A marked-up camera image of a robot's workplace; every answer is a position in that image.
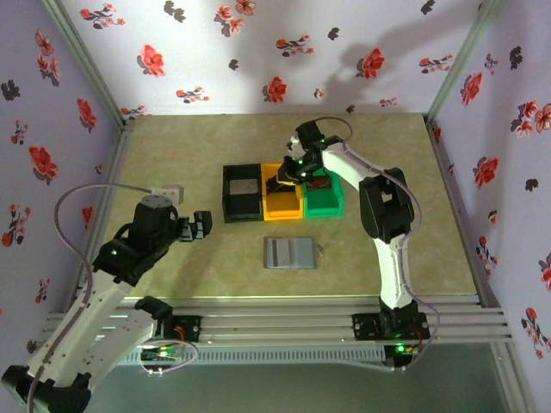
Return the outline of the aluminium table side rail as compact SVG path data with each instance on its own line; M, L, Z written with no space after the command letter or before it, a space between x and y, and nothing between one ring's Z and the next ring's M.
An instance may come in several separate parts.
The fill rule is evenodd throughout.
M124 122L124 129L115 140L115 145L110 152L107 166L103 170L102 183L117 183L121 179L122 166L130 145L134 125L135 120L126 120ZM88 259L89 263L94 261L101 248L103 236L106 233L108 225L109 215L115 202L116 190L117 188L112 187L98 189L93 205L90 227L85 231L84 243L81 247L81 252ZM79 258L77 258L75 276L76 278L69 289L69 295L65 301L65 310L70 309L72 303L81 291L81 286L85 284L85 266Z
M474 251L474 246L471 244L469 231L466 227L467 216L465 215L466 210L464 202L455 176L449 173L449 166L451 165L449 156L443 146L443 141L441 139L439 142L436 141L435 131L439 128L439 125L434 120L430 120L428 114L424 114L423 119L449 199L449 204L455 218L463 253L467 259L480 305L482 307L498 308L500 307L498 298L490 287L486 271L482 267L482 262L478 255Z

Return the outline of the aluminium frame post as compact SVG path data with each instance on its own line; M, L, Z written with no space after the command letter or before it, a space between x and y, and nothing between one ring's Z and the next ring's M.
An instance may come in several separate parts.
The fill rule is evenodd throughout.
M65 6L61 3L61 0L40 0L40 2L69 47L81 71L88 80L90 87L96 92L102 105L108 111L118 128L124 131L126 122L123 120L116 106L115 99L108 89L108 85L102 78L102 74L93 61L88 48L72 23Z
M431 103L429 111L424 115L426 126L431 125L442 112L453 88L459 82L462 72L470 62L478 43L482 40L486 30L492 25L504 1L505 0L483 0L480 3L480 8L477 12L474 24L469 29L466 39L463 41L456 54L454 63L451 65L448 74L444 78L443 84Z

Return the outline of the grey card holder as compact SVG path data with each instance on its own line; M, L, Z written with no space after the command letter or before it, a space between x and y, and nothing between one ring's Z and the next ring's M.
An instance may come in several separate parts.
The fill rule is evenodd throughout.
M266 237L263 240L263 267L271 270L314 270L316 243L312 237Z

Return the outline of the white card red logo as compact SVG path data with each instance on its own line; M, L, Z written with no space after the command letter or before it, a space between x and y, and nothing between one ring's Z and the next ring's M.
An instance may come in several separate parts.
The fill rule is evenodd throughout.
M231 197L245 197L252 195L257 197L259 194L256 179L238 179L229 181L229 195Z

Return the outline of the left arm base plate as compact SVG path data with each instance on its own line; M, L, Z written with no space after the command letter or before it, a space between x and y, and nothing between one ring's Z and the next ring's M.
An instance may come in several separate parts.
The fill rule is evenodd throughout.
M197 315L172 315L158 323L155 337L199 342L202 317Z

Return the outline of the yellow plastic bin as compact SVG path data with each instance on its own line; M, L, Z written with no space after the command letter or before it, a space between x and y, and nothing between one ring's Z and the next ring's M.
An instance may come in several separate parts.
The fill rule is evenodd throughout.
M263 219L265 221L304 218L304 194L301 186L286 186L268 193L268 180L276 176L281 163L261 163Z

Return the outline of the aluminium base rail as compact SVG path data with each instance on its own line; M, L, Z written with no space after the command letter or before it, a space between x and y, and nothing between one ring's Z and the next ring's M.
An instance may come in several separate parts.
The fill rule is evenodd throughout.
M425 313L435 344L508 342L500 308L482 307L476 295L429 296ZM171 299L177 315L202 317L202 347L356 344L352 316L376 312L369 296Z

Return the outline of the black VIP card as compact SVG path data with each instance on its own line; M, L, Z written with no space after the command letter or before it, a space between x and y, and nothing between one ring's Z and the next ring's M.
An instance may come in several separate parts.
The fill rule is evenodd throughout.
M276 176L272 176L266 181L266 195L294 193L295 188L294 182L278 182Z

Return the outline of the black plastic bin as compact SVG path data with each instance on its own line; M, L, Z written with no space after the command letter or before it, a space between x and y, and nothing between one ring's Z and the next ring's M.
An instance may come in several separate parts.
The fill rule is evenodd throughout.
M238 179L256 179L259 194L241 197L229 195L229 181ZM261 183L261 164L238 164L223 166L222 208L227 224L263 221L263 201Z

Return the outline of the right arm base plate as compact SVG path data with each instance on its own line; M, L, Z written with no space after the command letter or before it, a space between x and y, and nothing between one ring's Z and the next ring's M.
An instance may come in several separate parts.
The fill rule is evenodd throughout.
M424 341L430 338L424 313L402 324L394 324L381 313L357 313L352 316L352 329L357 341Z

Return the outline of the green plastic bin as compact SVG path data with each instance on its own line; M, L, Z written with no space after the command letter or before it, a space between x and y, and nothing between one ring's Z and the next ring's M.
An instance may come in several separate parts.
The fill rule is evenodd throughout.
M303 185L304 216L306 219L325 219L341 217L344 213L344 191L340 177L323 169L317 170L313 176L327 175L331 177L331 189L311 190L309 183Z

